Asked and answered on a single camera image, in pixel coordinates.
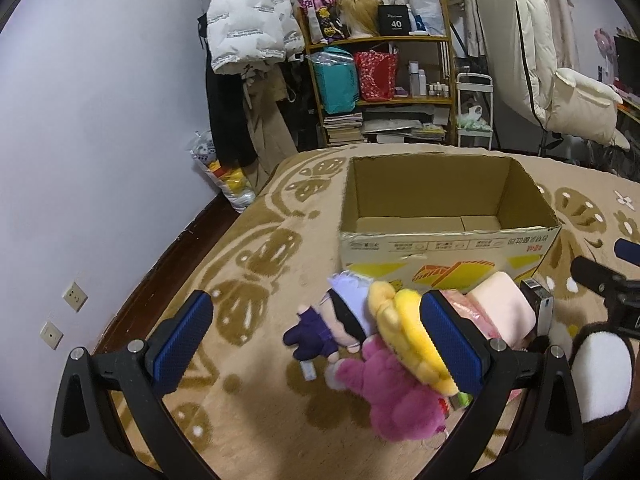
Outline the black barcode tissue pack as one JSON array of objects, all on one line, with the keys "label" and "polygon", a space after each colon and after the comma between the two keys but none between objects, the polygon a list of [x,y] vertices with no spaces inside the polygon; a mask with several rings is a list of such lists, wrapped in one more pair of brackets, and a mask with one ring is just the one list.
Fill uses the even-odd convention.
[{"label": "black barcode tissue pack", "polygon": [[536,315],[536,335],[548,336],[553,321],[554,298],[547,289],[534,278],[524,278],[520,291],[527,299]]}]

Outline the pink plush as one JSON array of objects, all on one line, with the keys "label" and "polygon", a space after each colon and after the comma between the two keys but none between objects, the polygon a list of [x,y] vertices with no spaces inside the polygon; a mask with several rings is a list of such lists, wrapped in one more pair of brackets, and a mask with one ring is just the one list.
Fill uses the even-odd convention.
[{"label": "pink plush", "polygon": [[455,289],[442,290],[442,296],[449,301],[458,315],[470,320],[486,339],[499,337],[496,326],[492,324],[480,306],[472,299]]}]

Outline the magenta plush bear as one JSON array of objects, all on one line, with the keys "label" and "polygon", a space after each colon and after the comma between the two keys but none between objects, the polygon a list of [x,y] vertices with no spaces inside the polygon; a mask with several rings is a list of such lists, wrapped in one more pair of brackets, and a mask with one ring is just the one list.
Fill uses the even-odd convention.
[{"label": "magenta plush bear", "polygon": [[370,425],[387,441],[420,441],[446,431],[448,402],[421,384],[390,351],[382,337],[369,337],[359,359],[331,363],[324,373],[333,390],[346,390],[370,406]]}]

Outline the yellow plush toy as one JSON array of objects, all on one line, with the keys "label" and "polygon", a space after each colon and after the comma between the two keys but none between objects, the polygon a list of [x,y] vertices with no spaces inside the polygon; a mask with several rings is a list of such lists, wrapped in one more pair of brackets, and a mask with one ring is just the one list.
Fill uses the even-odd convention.
[{"label": "yellow plush toy", "polygon": [[421,321],[421,300],[415,290],[396,292],[387,282],[375,281],[369,287],[368,308],[386,346],[422,385],[455,396],[459,388]]}]

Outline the white-haired blindfolded plush doll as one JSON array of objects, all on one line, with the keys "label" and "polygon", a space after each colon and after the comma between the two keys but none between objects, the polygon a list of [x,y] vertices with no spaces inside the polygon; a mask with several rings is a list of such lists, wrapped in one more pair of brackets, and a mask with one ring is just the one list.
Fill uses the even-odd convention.
[{"label": "white-haired blindfolded plush doll", "polygon": [[378,332],[368,307],[372,278],[343,271],[330,276],[328,282],[322,298],[301,306],[297,323],[283,334],[285,347],[293,348],[298,362],[318,356],[335,362],[341,349],[357,353],[366,339]]}]

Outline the beige patterned blanket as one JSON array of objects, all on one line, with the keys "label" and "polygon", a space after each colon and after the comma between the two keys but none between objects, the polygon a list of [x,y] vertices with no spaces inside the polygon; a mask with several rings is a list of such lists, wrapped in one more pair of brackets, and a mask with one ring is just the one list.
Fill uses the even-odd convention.
[{"label": "beige patterned blanket", "polygon": [[536,278],[559,300],[567,325],[603,321],[601,300],[570,279],[584,254],[639,278],[615,258],[620,237],[639,241],[639,183],[548,158],[500,159],[478,148],[360,144],[290,157],[250,209],[198,265],[171,301],[174,314],[193,289],[212,295],[215,319],[179,389],[165,403],[221,479],[413,479],[438,439],[390,443],[373,434],[367,404],[306,382],[282,334],[300,304],[315,302],[340,267],[338,225],[349,159],[390,156],[420,162],[515,162],[538,184],[562,231]]}]

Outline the open cardboard box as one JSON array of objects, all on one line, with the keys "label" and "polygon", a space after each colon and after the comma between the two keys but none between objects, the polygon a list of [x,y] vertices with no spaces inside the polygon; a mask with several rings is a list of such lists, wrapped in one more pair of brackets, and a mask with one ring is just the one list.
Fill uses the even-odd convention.
[{"label": "open cardboard box", "polygon": [[467,292],[496,272],[529,278],[560,230],[512,157],[355,157],[340,222],[341,264],[398,288]]}]

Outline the white metal cart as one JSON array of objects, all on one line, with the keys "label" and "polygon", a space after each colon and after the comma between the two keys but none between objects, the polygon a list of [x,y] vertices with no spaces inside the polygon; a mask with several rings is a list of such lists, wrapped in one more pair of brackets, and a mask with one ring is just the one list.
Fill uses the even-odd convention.
[{"label": "white metal cart", "polygon": [[486,148],[494,140],[494,81],[486,74],[457,74],[458,147]]}]

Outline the white padded recliner chair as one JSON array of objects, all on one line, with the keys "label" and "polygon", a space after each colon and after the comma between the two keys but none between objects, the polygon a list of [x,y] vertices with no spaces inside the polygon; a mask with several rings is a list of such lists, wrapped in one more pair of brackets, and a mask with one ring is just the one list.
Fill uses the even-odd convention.
[{"label": "white padded recliner chair", "polygon": [[475,0],[488,67],[502,102],[554,136],[630,149],[616,128],[622,98],[560,64],[550,0]]}]

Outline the wooden shelf unit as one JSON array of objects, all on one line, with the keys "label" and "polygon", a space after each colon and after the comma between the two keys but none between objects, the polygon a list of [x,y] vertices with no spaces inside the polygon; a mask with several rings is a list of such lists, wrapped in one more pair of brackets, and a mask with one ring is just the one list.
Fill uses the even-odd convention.
[{"label": "wooden shelf unit", "polygon": [[331,148],[384,133],[447,142],[456,128],[454,48],[444,0],[437,25],[408,4],[298,0],[322,141]]}]

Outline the beige hanging coat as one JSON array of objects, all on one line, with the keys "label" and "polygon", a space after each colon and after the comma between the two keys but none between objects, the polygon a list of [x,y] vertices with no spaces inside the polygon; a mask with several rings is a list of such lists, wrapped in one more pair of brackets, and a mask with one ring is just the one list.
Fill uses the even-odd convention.
[{"label": "beige hanging coat", "polygon": [[287,98],[279,66],[267,73],[256,74],[245,84],[247,129],[257,158],[245,165],[243,172],[256,193],[265,187],[281,162],[297,154],[290,130],[278,107],[278,103]]}]

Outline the black box marked 40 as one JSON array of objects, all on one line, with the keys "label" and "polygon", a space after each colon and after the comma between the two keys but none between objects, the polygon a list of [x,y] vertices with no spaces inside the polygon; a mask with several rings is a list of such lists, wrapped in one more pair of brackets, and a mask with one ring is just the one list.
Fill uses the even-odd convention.
[{"label": "black box marked 40", "polygon": [[378,6],[378,31],[381,36],[408,36],[411,32],[408,6],[405,4]]}]

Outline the white puffer jacket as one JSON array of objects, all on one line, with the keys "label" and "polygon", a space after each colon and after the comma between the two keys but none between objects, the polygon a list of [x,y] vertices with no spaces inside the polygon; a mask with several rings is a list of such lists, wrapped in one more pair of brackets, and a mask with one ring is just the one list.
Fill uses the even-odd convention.
[{"label": "white puffer jacket", "polygon": [[206,39],[218,75],[266,72],[305,47],[291,0],[210,0]]}]

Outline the lower wall socket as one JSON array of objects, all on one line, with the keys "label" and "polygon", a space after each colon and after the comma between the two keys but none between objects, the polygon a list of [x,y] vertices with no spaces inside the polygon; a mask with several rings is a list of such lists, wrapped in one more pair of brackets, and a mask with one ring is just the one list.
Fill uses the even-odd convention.
[{"label": "lower wall socket", "polygon": [[56,350],[64,337],[63,333],[50,321],[40,330],[40,338],[52,349]]}]

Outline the wall socket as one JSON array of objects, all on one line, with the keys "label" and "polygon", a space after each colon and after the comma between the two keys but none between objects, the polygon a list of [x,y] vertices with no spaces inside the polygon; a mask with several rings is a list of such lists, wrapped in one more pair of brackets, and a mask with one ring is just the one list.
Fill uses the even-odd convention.
[{"label": "wall socket", "polygon": [[76,282],[73,282],[63,292],[62,298],[75,312],[78,312],[86,303],[88,295]]},{"label": "wall socket", "polygon": [[64,337],[63,333],[50,321],[40,330],[40,338],[52,349],[56,350]]}]

